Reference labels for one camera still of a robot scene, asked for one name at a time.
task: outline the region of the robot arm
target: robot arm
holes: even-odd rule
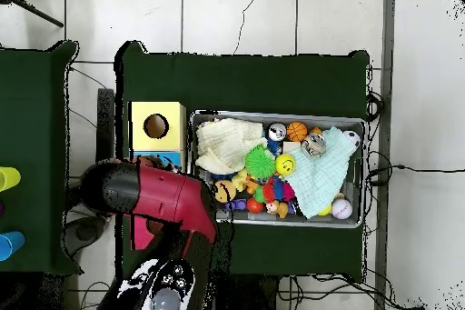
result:
[[[83,175],[81,195],[95,210],[157,219],[181,230],[167,255],[152,253],[113,286],[99,310],[202,309],[216,237],[216,210],[206,184],[140,161],[103,162]]]

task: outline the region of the floor crack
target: floor crack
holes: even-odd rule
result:
[[[241,29],[239,30],[239,37],[237,39],[237,46],[236,46],[236,49],[234,49],[234,53],[233,55],[236,54],[237,52],[237,48],[239,48],[239,43],[241,42],[241,35],[242,35],[242,28],[243,28],[243,25],[245,23],[245,12],[247,11],[247,9],[249,9],[249,6],[252,5],[254,0],[252,0],[247,6],[246,8],[242,11],[242,25],[241,25]]]

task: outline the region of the blue cup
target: blue cup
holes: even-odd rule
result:
[[[0,261],[8,259],[12,253],[18,251],[24,244],[25,236],[19,231],[0,234]]]

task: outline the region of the yellow cup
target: yellow cup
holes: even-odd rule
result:
[[[15,187],[21,180],[21,174],[13,167],[0,167],[0,192]]]

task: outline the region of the green cloth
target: green cloth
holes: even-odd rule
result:
[[[211,109],[366,118],[369,57],[363,51],[350,56],[163,55],[147,54],[132,42],[118,55],[121,62],[116,67],[123,72],[117,90],[124,90],[125,152],[128,101],[177,101],[188,115],[196,109]],[[128,236],[124,219],[126,275],[144,254],[129,248]],[[232,274],[347,273],[356,280],[361,280],[361,264],[362,226],[219,224],[212,260],[212,268],[229,268]]]
[[[77,44],[49,51],[0,48],[0,166],[21,182],[0,193],[0,233],[21,231],[25,245],[0,271],[67,275],[78,265],[62,250],[66,122],[64,79]]]

